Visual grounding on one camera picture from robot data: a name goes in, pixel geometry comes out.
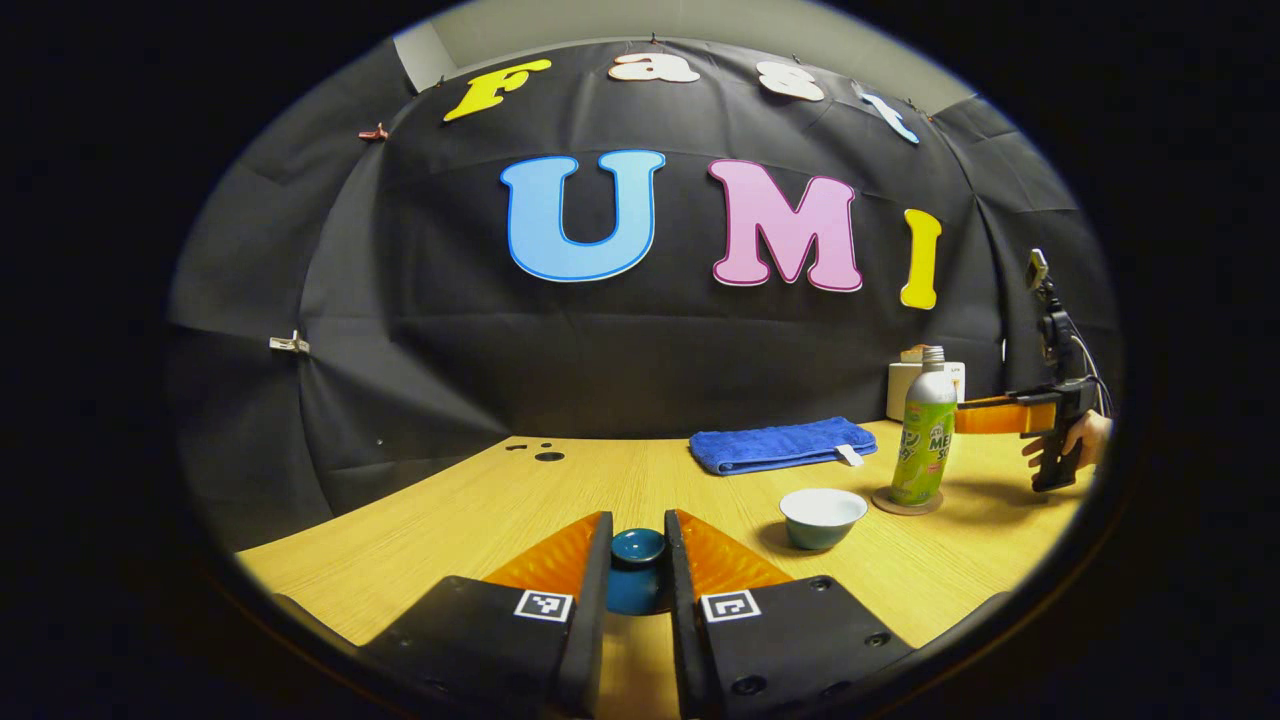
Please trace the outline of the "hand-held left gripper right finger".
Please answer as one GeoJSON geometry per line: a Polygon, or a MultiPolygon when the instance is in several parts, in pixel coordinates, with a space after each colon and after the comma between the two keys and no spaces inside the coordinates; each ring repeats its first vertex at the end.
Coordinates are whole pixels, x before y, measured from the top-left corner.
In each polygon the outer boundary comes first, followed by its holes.
{"type": "Polygon", "coordinates": [[[833,577],[791,577],[681,509],[664,523],[682,717],[859,719],[913,652],[833,577]]]}

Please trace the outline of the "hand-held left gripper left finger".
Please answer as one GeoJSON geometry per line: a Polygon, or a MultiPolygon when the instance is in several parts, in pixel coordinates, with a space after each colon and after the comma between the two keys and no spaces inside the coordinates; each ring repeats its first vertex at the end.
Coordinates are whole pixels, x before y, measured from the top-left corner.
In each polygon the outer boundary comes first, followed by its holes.
{"type": "Polygon", "coordinates": [[[449,575],[360,656],[442,719],[596,715],[613,518],[593,512],[483,579],[449,575]]]}

